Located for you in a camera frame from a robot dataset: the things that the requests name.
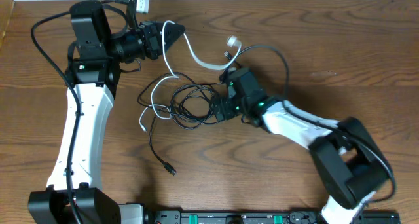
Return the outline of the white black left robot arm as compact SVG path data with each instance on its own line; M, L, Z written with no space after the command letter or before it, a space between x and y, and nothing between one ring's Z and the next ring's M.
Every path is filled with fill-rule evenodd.
M108 1L81 1L69 9L76 39L69 46L67 117L59 155L46 189L34 191L28 210L37 223L146 223L140 204L118 204L101 189L101 155L122 63L157 59L185 32L180 24L138 23L136 0L127 6L124 28L112 33Z

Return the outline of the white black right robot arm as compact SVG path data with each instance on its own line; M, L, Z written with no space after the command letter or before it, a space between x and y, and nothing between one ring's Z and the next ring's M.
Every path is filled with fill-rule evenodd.
M269 96L248 68L224 71L227 95L212 100L219 121L242 122L290 139L307 149L329 193L320 215L326 223L352 223L393 171L363 124L354 117L324 119Z

